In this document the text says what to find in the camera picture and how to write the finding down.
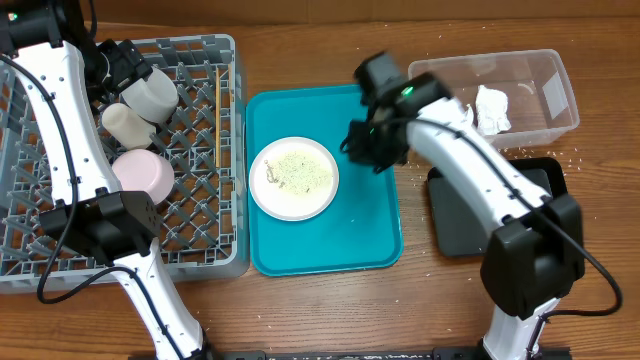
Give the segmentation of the grey bowl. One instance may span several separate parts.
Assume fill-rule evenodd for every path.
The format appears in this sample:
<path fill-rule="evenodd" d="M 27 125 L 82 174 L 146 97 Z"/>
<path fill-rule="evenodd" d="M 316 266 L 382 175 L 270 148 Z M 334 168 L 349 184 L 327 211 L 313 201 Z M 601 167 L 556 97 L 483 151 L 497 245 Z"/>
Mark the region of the grey bowl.
<path fill-rule="evenodd" d="M 126 104 L 141 118 L 163 123 L 174 113 L 179 95 L 173 81 L 157 67 L 147 79 L 139 79 L 121 93 Z"/>

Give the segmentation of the white paper cup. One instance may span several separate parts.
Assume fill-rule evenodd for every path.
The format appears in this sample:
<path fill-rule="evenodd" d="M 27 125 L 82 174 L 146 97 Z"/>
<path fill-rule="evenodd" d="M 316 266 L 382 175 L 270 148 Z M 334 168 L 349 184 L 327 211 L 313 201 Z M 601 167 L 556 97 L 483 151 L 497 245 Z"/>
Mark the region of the white paper cup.
<path fill-rule="evenodd" d="M 122 103 L 108 106 L 101 115 L 103 127 L 127 150 L 146 149 L 152 143 L 153 125 Z"/>

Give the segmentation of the large white plate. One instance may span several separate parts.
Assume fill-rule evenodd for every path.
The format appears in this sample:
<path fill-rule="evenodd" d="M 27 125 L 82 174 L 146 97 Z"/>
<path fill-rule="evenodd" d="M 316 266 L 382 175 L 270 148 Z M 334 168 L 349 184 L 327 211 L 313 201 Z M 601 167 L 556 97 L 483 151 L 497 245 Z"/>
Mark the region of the large white plate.
<path fill-rule="evenodd" d="M 249 172 L 257 206 L 289 222 L 311 219 L 334 200 L 340 175 L 333 155 L 319 142 L 285 137 L 260 150 Z"/>

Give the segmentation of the small white plate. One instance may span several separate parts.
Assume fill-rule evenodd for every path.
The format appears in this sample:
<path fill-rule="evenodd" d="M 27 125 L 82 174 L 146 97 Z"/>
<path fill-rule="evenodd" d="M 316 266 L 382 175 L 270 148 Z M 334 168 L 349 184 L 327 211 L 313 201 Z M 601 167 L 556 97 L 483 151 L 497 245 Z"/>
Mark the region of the small white plate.
<path fill-rule="evenodd" d="M 175 175 L 165 158 L 145 149 L 134 149 L 119 156 L 112 169 L 124 191 L 144 191 L 155 205 L 171 193 Z"/>

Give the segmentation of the wooden chopstick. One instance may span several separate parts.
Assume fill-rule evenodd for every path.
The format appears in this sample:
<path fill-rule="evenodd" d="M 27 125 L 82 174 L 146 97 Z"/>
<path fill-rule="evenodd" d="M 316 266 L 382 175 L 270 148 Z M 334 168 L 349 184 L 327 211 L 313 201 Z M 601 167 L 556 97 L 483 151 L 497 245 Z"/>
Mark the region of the wooden chopstick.
<path fill-rule="evenodd" d="M 230 63 L 227 65 L 227 94 L 228 94 L 228 108 L 229 108 L 229 114 L 233 113 L 234 111 L 234 87 L 235 87 L 235 83 L 234 83 L 234 69 L 233 69 L 233 64 Z"/>
<path fill-rule="evenodd" d="M 221 76 L 219 69 L 216 67 L 215 70 L 215 166 L 216 169 L 221 165 L 221 135 L 220 135 L 220 123 L 221 123 L 221 114 L 220 114 L 220 96 L 221 96 Z"/>

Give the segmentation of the white paper napkin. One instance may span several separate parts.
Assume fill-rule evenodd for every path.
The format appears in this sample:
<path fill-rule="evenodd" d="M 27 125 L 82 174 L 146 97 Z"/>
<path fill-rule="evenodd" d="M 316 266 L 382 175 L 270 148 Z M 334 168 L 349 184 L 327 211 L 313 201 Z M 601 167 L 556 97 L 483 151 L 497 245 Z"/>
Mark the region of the white paper napkin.
<path fill-rule="evenodd" d="M 483 136 L 493 136 L 511 129 L 508 119 L 508 96 L 497 89 L 478 87 L 476 96 L 477 130 Z"/>

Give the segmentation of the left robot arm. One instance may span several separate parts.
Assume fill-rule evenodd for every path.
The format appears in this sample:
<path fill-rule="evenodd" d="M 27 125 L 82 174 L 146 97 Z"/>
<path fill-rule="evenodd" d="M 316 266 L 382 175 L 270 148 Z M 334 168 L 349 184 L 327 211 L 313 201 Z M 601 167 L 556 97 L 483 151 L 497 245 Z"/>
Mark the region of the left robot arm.
<path fill-rule="evenodd" d="M 219 353 L 180 298 L 160 254 L 160 221 L 144 191 L 125 191 L 99 139 L 97 103 L 105 104 L 152 67 L 129 40 L 96 43 L 77 1 L 4 1 L 1 60 L 28 96 L 51 171 L 53 209 L 39 217 L 57 244 L 36 295 L 60 303 L 112 275 L 142 318 L 158 359 L 217 359 Z M 54 298 L 44 288 L 62 248 L 102 269 Z"/>

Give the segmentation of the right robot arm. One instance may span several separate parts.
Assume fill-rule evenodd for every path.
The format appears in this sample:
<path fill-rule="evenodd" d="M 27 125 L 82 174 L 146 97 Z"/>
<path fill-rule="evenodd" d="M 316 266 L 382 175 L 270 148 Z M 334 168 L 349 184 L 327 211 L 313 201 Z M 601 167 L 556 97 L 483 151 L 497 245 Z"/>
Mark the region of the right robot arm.
<path fill-rule="evenodd" d="M 495 304 L 477 359 L 567 359 L 540 348 L 547 315 L 584 274 L 568 236 L 582 237 L 581 211 L 569 195 L 552 197 L 531 182 L 467 123 L 460 101 L 434 76 L 400 73 L 354 78 L 368 109 L 340 149 L 380 173 L 409 150 L 430 161 L 471 208 L 488 243 L 482 283 Z"/>

